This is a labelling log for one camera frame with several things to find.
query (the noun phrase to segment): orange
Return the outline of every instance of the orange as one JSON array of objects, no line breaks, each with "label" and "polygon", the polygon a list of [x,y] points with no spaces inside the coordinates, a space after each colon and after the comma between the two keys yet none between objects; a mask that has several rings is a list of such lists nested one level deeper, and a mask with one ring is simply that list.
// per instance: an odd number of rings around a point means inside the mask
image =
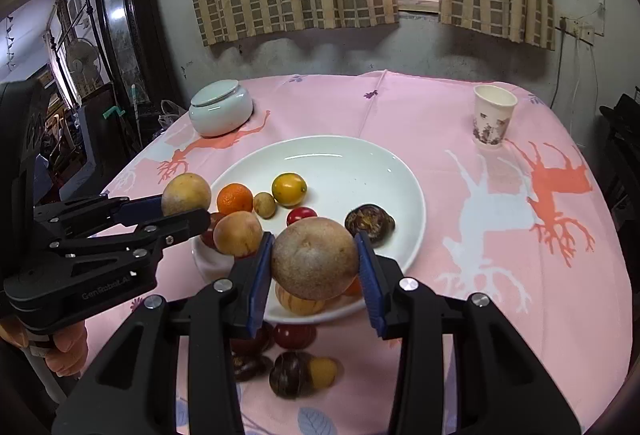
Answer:
[{"label": "orange", "polygon": [[362,296],[362,286],[359,277],[355,277],[353,283],[344,291],[345,296]]},{"label": "orange", "polygon": [[252,212],[254,210],[254,196],[247,186],[233,183],[220,190],[216,204],[218,211],[225,215],[236,211]]}]

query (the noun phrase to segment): white plate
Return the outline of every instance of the white plate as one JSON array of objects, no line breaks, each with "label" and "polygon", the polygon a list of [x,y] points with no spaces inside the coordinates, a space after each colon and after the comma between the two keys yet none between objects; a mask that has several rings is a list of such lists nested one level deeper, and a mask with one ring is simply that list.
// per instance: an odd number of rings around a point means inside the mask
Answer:
[{"label": "white plate", "polygon": [[[220,190],[233,182],[244,184],[254,195],[262,191],[271,193],[273,180],[288,172],[304,178],[308,193],[301,205],[315,210],[319,217],[344,224],[347,214],[358,206],[376,204],[384,208],[396,221],[396,229],[376,252],[397,260],[402,272],[409,269],[424,237],[427,213],[420,184],[398,157],[370,142],[343,136],[277,142],[247,155],[226,170],[211,186],[214,202]],[[287,208],[278,207],[273,218],[260,219],[262,228],[279,234],[286,227],[288,214]],[[207,271],[207,267],[210,269],[214,259],[207,255],[221,255],[207,248],[199,238],[192,242],[196,265],[204,278],[211,280],[216,275]],[[321,323],[363,307],[364,300],[342,296],[319,314],[296,316],[280,305],[272,282],[264,318],[272,323]]]}]

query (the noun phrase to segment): wooden cabinet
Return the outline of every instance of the wooden cabinet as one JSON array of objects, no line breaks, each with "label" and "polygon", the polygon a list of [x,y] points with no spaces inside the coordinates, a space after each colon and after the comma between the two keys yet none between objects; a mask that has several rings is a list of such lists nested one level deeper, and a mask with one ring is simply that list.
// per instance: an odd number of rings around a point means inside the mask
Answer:
[{"label": "wooden cabinet", "polygon": [[161,100],[185,106],[166,47],[158,1],[95,0],[95,5],[118,100],[132,130],[140,130],[144,146],[160,128]]}]

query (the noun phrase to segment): tangerine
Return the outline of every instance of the tangerine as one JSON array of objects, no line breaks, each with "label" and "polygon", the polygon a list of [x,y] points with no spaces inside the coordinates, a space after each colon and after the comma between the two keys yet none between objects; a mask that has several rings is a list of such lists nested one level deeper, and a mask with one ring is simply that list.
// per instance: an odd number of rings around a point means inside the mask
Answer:
[{"label": "tangerine", "polygon": [[247,186],[233,183],[220,190],[216,204],[218,211],[225,215],[236,211],[252,212],[254,210],[254,196]]}]

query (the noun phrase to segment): finger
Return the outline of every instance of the finger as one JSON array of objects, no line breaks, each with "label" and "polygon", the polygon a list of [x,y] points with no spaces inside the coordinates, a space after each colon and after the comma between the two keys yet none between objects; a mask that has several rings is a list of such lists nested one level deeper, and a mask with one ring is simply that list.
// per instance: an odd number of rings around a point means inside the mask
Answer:
[{"label": "finger", "polygon": [[71,367],[67,368],[66,370],[60,371],[58,375],[60,377],[65,377],[67,375],[74,375],[75,373],[78,373],[84,367],[84,364],[86,363],[86,359],[88,356],[89,356],[89,349],[86,348],[82,357],[80,357],[80,359],[78,359],[75,362],[75,364],[73,364]]},{"label": "finger", "polygon": [[0,321],[0,338],[19,349],[25,349],[29,346],[27,332],[15,316]]},{"label": "finger", "polygon": [[82,335],[86,335],[84,322],[70,325],[55,334],[53,334],[53,342],[60,352],[68,352]]},{"label": "finger", "polygon": [[51,371],[60,372],[75,365],[87,351],[86,330],[68,352],[53,350],[46,355],[47,366]]}]

